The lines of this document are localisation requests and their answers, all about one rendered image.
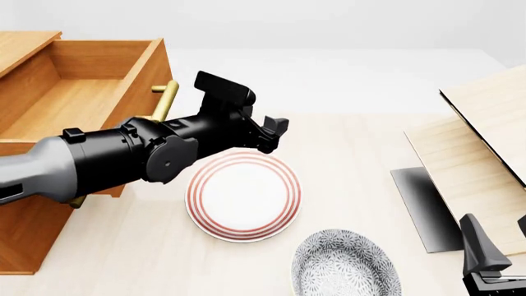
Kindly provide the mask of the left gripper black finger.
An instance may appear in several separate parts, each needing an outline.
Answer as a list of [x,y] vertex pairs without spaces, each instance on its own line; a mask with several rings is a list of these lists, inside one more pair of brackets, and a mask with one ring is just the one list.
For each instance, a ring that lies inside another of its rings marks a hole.
[[259,137],[257,149],[260,152],[268,155],[274,150],[276,150],[278,145],[279,145],[279,137],[273,137],[273,138]]
[[269,135],[281,137],[288,130],[289,120],[287,118],[271,118],[265,116],[263,130]]

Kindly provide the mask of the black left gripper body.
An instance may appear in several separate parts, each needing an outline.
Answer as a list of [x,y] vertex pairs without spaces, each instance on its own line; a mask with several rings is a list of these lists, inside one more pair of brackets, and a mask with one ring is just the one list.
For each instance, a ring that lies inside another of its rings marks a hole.
[[243,107],[239,110],[239,115],[241,115],[241,127],[239,130],[241,139],[236,140],[235,147],[257,149],[259,137],[271,138],[271,135],[265,132],[263,127],[252,120],[252,110],[252,106]]

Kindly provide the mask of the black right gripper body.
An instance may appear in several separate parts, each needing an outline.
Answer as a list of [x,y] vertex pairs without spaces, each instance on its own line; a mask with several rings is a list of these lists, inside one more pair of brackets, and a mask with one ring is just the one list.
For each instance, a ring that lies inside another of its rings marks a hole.
[[526,296],[526,275],[502,275],[499,268],[471,268],[463,273],[469,296]]

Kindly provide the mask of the open wooden drawer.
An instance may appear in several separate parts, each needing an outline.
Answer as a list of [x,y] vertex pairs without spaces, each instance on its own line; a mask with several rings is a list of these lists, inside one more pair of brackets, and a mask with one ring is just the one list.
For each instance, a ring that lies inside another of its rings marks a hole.
[[152,86],[173,81],[163,40],[71,41],[47,46],[58,82],[7,129],[34,143],[78,128],[95,132],[129,118],[151,115],[161,93]]

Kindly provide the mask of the wooden cabinet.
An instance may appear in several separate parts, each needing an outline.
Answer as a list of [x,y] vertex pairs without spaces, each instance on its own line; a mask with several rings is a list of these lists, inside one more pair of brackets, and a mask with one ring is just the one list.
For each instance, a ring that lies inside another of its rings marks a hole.
[[[0,156],[27,152],[35,144],[6,132],[58,82],[44,49],[61,35],[0,31]],[[39,196],[0,206],[0,275],[36,273],[71,212]]]

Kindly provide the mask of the white plate with red rings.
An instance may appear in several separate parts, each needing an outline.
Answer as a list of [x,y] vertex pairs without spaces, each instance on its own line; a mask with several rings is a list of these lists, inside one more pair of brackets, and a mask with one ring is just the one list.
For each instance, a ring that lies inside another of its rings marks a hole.
[[299,177],[283,160],[235,151],[198,169],[184,201],[190,219],[209,236],[254,243],[289,227],[300,213],[303,196]]

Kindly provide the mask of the pale wooden slat tray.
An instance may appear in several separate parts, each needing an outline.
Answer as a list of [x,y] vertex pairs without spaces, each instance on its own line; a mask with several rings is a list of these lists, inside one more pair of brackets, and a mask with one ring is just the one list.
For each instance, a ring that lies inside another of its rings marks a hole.
[[455,219],[474,214],[502,253],[526,254],[526,65],[440,95],[455,115],[408,141]]

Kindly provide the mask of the grey patterned bowl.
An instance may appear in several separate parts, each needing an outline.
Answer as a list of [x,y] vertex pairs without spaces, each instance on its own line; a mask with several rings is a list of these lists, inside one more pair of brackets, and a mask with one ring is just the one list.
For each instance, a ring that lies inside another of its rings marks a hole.
[[402,296],[398,273],[382,248],[345,229],[305,238],[290,270],[294,296]]

